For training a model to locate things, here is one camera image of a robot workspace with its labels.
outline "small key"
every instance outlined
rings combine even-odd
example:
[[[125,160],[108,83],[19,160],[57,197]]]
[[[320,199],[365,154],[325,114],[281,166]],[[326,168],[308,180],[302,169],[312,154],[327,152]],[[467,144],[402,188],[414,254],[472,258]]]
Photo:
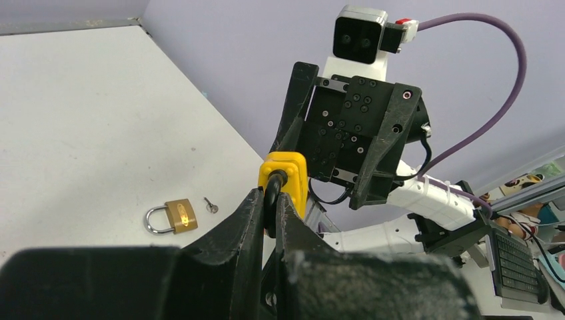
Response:
[[[211,213],[216,213],[218,212],[218,206],[214,205],[210,202],[210,200],[208,200],[208,198],[204,197],[204,200],[208,203],[208,205],[206,206],[206,209],[208,209],[208,211],[210,211]]]
[[[153,212],[165,210],[167,218],[169,218],[169,224],[171,228],[169,229],[155,229],[149,223],[149,217]],[[181,233],[185,231],[194,230],[198,227],[198,222],[196,221],[196,215],[193,207],[188,199],[168,201],[165,205],[159,207],[151,208],[147,213],[145,213],[145,226],[151,233],[161,234],[161,233]]]

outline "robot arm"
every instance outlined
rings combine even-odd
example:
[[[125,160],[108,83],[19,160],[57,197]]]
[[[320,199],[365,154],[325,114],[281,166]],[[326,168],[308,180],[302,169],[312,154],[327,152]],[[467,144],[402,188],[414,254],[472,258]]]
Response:
[[[404,161],[398,165],[397,174],[416,173]],[[410,179],[388,195],[387,203],[408,209],[440,227],[454,231],[475,221],[472,202],[449,191],[431,185],[429,176],[424,181]],[[450,189],[459,189],[451,185]],[[416,240],[421,231],[414,219],[403,215],[398,219],[352,231],[324,233],[323,239],[337,251],[365,251],[372,253],[422,253],[424,245]]]

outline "keyboard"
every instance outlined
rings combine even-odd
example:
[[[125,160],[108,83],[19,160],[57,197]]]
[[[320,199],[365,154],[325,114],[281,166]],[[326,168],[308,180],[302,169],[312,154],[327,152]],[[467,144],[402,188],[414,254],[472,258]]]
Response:
[[[499,297],[537,303],[541,290],[530,249],[523,240],[493,227],[486,236],[494,292]]]

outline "table surface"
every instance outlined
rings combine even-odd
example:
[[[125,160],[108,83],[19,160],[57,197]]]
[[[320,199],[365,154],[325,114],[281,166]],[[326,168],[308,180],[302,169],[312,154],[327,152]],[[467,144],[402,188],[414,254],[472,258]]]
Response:
[[[185,246],[257,186],[262,159],[140,27],[0,47],[0,265],[28,247]],[[144,228],[145,211],[184,198],[198,229]]]

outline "padlock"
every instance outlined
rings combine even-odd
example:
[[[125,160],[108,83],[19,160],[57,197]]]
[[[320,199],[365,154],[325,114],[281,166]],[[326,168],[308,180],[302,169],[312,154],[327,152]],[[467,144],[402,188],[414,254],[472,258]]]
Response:
[[[160,210],[165,210],[171,228],[158,230],[149,223],[151,214]],[[177,234],[196,229],[198,222],[196,221],[196,215],[190,201],[188,199],[182,199],[165,202],[165,205],[149,209],[145,214],[145,226],[151,233],[163,234],[172,232]]]

